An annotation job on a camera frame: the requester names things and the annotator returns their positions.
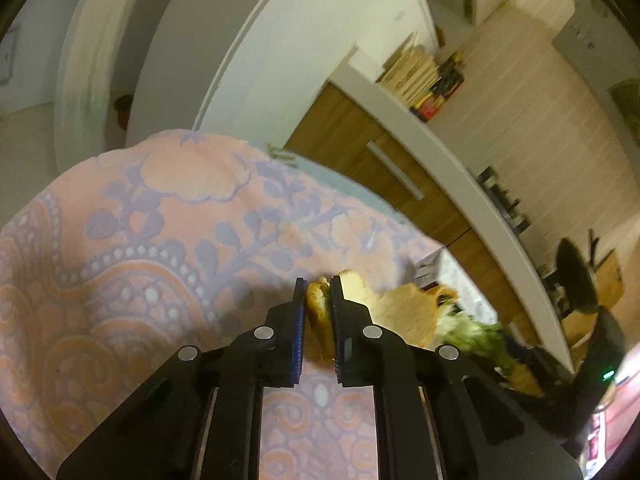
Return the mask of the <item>black gas stove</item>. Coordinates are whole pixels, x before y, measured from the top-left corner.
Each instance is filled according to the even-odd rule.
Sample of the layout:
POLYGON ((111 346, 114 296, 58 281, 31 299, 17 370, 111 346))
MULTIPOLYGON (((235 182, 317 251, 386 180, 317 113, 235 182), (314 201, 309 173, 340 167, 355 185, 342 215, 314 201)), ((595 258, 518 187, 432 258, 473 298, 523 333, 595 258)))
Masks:
POLYGON ((521 201, 510 197, 509 191, 501 186, 494 168, 487 166, 476 180, 515 235, 524 233, 530 227, 529 218, 520 211, 521 201))

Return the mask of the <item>wooden kitchen cabinet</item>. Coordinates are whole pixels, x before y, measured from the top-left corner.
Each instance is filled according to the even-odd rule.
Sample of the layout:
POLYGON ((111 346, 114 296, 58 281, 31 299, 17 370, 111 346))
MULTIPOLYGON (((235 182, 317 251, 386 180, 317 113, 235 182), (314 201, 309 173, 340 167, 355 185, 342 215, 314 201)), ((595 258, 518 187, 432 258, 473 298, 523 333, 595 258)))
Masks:
POLYGON ((355 101, 328 82, 285 148, 363 185, 444 244, 497 310, 499 321, 518 326, 526 344, 540 339, 520 298, 460 208, 409 152, 355 101), (373 141, 425 195, 415 200, 367 150, 373 141))

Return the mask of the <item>black white carton box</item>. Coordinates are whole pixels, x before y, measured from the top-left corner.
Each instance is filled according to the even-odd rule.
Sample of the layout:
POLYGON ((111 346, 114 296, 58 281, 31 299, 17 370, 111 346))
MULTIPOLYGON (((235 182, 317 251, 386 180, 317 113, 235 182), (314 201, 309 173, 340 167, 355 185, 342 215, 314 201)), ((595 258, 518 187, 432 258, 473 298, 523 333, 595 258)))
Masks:
POLYGON ((417 288, 427 290, 442 284, 442 256, 444 253, 445 251, 439 248, 416 264, 413 283, 417 288))

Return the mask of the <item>black frying pan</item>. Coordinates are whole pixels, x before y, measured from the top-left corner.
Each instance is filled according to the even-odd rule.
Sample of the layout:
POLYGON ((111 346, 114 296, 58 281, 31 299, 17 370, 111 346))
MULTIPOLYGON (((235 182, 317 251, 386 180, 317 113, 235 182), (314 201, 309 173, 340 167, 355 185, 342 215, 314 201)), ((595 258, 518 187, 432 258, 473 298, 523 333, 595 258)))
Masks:
POLYGON ((555 256, 555 272, 571 309, 585 314, 598 310, 596 277, 582 253, 568 238, 559 242, 555 256))

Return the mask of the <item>white door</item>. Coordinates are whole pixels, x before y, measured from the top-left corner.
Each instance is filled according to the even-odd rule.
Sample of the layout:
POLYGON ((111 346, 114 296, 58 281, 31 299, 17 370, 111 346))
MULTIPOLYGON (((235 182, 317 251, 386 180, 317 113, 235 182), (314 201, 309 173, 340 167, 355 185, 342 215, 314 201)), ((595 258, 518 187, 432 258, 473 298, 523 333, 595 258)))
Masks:
POLYGON ((438 48, 426 0, 170 0, 127 141, 183 128, 283 144, 352 49, 382 64, 409 37, 438 48))

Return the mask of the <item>green lettuce scrap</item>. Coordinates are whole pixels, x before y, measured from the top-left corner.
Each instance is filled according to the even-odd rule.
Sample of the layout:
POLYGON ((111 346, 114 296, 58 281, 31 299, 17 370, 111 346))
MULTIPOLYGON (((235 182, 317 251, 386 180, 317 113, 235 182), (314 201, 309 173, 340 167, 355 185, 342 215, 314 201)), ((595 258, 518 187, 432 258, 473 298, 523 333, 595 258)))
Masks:
POLYGON ((488 359, 506 375, 513 372, 515 360, 510 356, 499 323, 482 323, 455 304, 445 304, 438 309, 435 334, 443 344, 488 359))

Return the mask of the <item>red label sauce bottle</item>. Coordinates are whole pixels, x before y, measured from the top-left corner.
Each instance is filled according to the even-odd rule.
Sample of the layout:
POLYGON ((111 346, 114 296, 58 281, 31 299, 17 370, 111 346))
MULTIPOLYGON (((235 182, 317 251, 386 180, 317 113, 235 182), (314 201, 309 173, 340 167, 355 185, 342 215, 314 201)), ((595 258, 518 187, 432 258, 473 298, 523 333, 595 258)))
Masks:
POLYGON ((437 80, 409 108, 410 112, 421 122, 429 122, 435 117, 464 83, 462 67, 462 54, 456 51, 439 66, 437 80))

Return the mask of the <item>beige plastic basket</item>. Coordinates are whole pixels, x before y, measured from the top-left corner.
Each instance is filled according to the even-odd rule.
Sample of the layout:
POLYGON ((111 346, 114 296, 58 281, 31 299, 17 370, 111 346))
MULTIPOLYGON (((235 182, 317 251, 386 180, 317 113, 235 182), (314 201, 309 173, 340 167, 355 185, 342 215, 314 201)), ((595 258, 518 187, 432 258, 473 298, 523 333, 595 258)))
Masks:
POLYGON ((376 81, 405 107, 412 107, 439 80, 438 65, 412 32, 383 65, 376 81))

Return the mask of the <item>pink floral tablecloth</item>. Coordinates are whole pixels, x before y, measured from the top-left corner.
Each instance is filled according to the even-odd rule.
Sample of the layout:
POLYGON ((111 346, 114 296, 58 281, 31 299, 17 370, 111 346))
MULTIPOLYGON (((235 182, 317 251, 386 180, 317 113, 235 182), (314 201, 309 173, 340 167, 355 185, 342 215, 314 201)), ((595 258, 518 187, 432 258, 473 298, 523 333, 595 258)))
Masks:
POLYGON ((46 477, 180 347, 230 344, 298 278, 378 292, 439 248, 250 144, 165 131, 82 162, 1 232, 1 411, 46 477))

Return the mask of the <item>torn bread piece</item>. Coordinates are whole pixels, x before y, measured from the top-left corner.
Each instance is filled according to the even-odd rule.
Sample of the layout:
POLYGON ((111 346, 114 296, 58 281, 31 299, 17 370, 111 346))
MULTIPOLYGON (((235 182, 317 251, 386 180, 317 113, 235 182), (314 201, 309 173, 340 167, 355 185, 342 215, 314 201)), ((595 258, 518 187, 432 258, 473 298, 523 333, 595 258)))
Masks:
MULTIPOLYGON (((372 322, 401 336, 412 346, 433 350, 439 344, 437 321, 458 300, 458 292, 440 285, 427 290, 408 283, 382 294, 375 292, 362 275, 345 270, 338 274, 343 296, 349 301, 363 304, 369 309, 372 322)), ((306 315, 310 327, 305 341, 311 344, 308 359, 322 365, 335 356, 331 321, 330 282, 319 278, 308 285, 306 315)))

